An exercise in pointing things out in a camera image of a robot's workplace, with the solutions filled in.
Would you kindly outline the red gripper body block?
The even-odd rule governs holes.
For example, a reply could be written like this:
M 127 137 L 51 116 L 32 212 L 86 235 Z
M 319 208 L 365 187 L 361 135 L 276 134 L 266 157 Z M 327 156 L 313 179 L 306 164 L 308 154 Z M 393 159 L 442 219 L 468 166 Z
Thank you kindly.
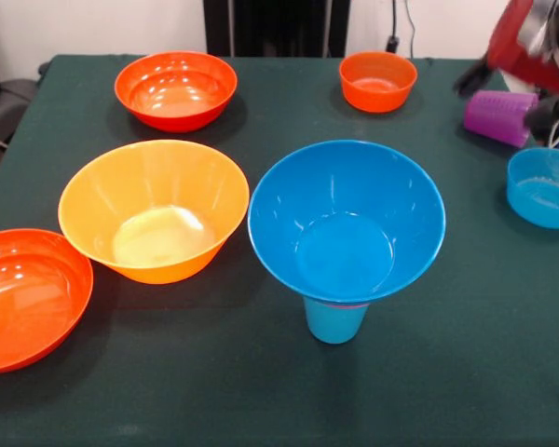
M 510 1 L 486 56 L 492 68 L 559 94 L 559 1 Z

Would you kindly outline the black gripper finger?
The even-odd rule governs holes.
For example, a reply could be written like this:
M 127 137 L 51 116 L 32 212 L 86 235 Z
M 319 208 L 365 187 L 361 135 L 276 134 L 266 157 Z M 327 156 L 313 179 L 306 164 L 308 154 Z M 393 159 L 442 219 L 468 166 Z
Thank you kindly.
M 559 120 L 559 96 L 547 97 L 530 108 L 524 117 L 525 127 L 532 133 L 549 133 Z
M 455 81 L 453 91 L 460 98 L 470 98 L 487 84 L 493 72 L 487 56 L 483 55 Z

